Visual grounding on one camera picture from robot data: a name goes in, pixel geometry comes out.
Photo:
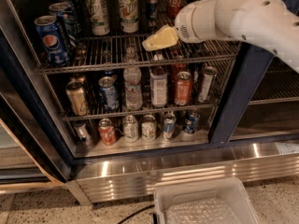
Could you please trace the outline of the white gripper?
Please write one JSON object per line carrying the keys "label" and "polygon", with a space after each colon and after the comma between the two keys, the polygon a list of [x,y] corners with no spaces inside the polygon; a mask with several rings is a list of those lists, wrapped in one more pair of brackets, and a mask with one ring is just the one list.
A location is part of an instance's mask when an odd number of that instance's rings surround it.
{"label": "white gripper", "polygon": [[214,8],[217,0],[200,0],[189,3],[175,18],[175,28],[164,25],[142,42],[146,51],[166,49],[177,44],[178,38],[185,43],[201,43],[206,40],[230,41],[216,25]]}

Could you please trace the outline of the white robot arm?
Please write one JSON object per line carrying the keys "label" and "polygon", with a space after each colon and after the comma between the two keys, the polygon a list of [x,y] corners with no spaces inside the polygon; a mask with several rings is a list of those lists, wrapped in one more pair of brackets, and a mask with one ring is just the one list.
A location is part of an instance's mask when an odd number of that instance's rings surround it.
{"label": "white robot arm", "polygon": [[200,0],[184,7],[173,26],[142,42],[147,51],[179,42],[238,40],[265,49],[299,72],[299,17],[282,0]]}

